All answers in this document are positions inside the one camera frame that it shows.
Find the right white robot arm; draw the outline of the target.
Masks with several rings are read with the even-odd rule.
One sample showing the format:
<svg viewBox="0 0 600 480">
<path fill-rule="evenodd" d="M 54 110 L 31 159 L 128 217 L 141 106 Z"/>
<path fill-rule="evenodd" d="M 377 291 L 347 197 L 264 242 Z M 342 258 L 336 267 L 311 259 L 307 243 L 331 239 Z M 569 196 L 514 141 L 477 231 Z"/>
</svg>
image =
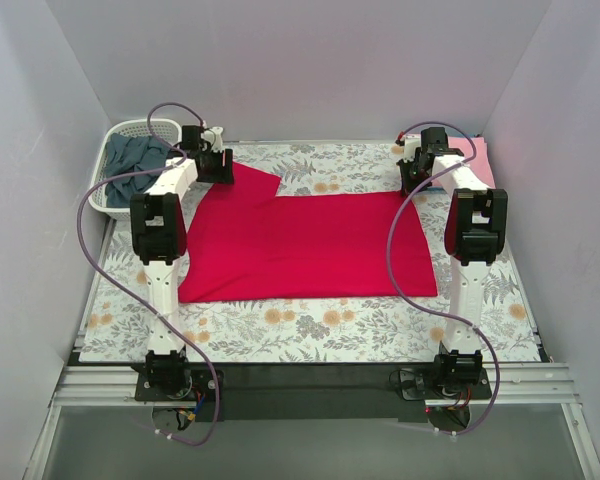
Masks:
<svg viewBox="0 0 600 480">
<path fill-rule="evenodd" d="M 449 312 L 439 352 L 434 360 L 401 369 L 398 391 L 405 400 L 443 399 L 453 407 L 465 406 L 472 396 L 491 397 L 483 368 L 478 333 L 482 301 L 491 267 L 505 246 L 508 195 L 489 186 L 469 167 L 477 147 L 469 142 L 465 154 L 450 144 L 445 126 L 426 124 L 418 136 L 407 130 L 395 144 L 402 149 L 397 166 L 401 193 L 412 195 L 439 182 L 449 195 L 450 208 L 444 248 L 450 257 Z"/>
</svg>

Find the red t shirt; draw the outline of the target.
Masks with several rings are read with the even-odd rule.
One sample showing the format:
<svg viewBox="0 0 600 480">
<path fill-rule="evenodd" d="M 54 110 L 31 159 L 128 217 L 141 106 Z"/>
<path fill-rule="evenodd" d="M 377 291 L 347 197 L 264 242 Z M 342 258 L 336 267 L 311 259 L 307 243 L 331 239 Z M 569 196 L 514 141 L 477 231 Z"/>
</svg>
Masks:
<svg viewBox="0 0 600 480">
<path fill-rule="evenodd" d="M 237 164 L 188 229 L 179 301 L 435 297 L 415 206 L 397 192 L 281 196 L 279 177 Z"/>
</svg>

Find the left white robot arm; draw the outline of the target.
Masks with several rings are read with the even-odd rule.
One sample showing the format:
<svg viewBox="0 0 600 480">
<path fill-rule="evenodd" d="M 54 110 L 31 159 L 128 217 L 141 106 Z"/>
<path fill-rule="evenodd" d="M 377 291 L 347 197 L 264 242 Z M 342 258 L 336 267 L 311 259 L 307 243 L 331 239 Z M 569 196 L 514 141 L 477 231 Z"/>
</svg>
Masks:
<svg viewBox="0 0 600 480">
<path fill-rule="evenodd" d="M 178 271 L 186 253 L 181 201 L 195 182 L 232 184 L 233 150 L 220 126 L 185 125 L 181 142 L 168 154 L 168 169 L 153 186 L 130 201 L 132 246 L 143 264 L 149 304 L 162 316 L 151 322 L 145 356 L 148 386 L 173 400 L 192 390 L 185 342 L 175 333 L 179 319 Z"/>
</svg>

